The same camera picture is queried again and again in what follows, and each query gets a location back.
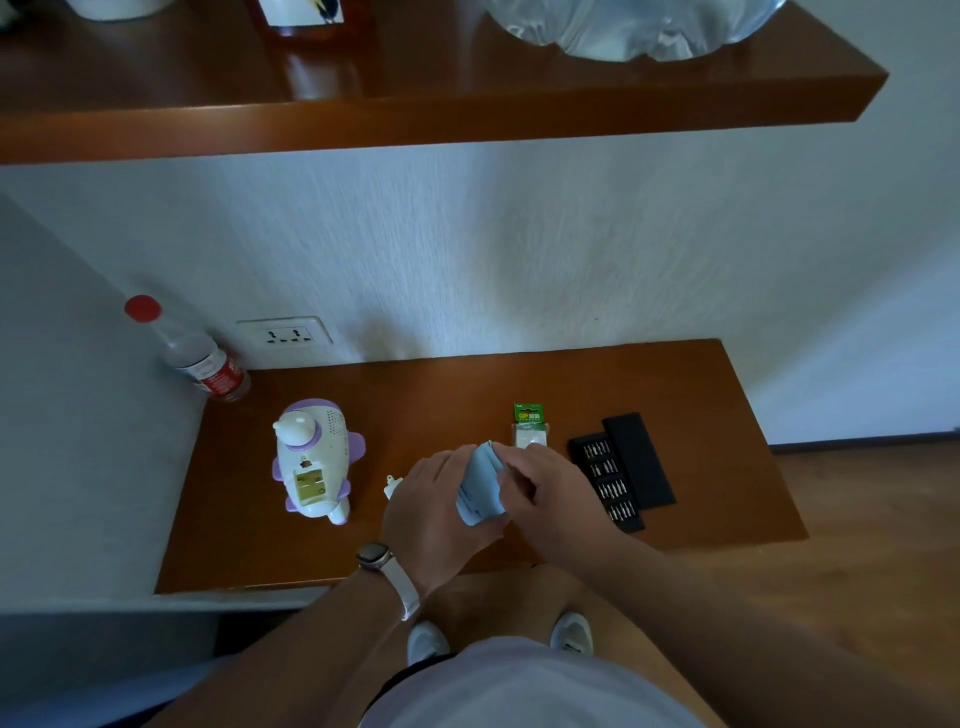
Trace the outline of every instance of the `red bottle cap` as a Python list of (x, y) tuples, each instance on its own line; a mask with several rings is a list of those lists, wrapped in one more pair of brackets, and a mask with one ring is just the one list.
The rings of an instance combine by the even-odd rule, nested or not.
[(150, 324), (160, 318), (163, 309), (153, 296), (134, 296), (123, 304), (123, 310), (138, 324)]

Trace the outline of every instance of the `plastic water bottle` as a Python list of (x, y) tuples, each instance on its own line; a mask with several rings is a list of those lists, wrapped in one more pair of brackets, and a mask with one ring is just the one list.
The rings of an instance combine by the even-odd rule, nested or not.
[(570, 56), (683, 61), (756, 32), (785, 0), (484, 0), (493, 19)]
[(217, 342), (198, 329), (163, 313), (151, 296), (134, 296), (123, 307), (138, 324), (149, 324), (166, 345), (163, 360), (207, 392), (212, 399), (236, 401), (250, 391), (250, 375)]

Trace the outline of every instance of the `shoe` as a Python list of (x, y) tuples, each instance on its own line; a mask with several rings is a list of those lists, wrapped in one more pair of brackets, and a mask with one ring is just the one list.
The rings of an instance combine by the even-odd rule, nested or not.
[(414, 625), (407, 638), (407, 667), (435, 655), (450, 654), (450, 644), (444, 633), (432, 621)]
[(587, 618), (576, 612), (563, 613), (550, 633), (550, 648), (592, 655), (593, 635)]

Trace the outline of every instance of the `electrical outlet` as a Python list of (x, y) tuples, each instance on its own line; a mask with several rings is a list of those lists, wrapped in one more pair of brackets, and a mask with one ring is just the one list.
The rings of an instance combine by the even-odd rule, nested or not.
[(237, 326), (256, 346), (264, 349), (323, 347), (333, 343), (324, 322), (316, 316), (238, 321)]

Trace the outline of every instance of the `white watch strap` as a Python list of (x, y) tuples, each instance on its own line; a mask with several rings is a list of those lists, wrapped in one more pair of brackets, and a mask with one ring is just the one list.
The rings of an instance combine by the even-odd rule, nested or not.
[(394, 585), (396, 593), (400, 595), (400, 601), (403, 602), (403, 621), (406, 621), (420, 608), (417, 587), (410, 581), (410, 577), (395, 556), (391, 556), (390, 561), (380, 567), (380, 573), (387, 577), (387, 580)]

